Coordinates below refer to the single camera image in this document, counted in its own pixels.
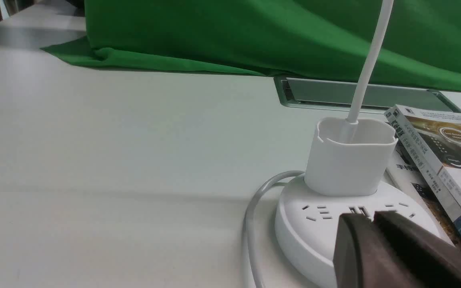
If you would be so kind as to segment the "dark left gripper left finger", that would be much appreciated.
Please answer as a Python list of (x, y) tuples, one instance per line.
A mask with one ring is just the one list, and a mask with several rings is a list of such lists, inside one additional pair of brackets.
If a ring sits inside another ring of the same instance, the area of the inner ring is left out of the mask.
[(424, 287), (364, 215), (340, 215), (333, 266), (338, 288)]

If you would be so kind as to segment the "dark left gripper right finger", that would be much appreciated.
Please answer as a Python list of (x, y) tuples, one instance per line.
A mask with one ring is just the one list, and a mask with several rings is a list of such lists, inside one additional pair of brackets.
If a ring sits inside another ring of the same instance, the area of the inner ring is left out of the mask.
[(376, 212), (373, 223), (424, 286), (461, 288), (461, 250), (396, 212)]

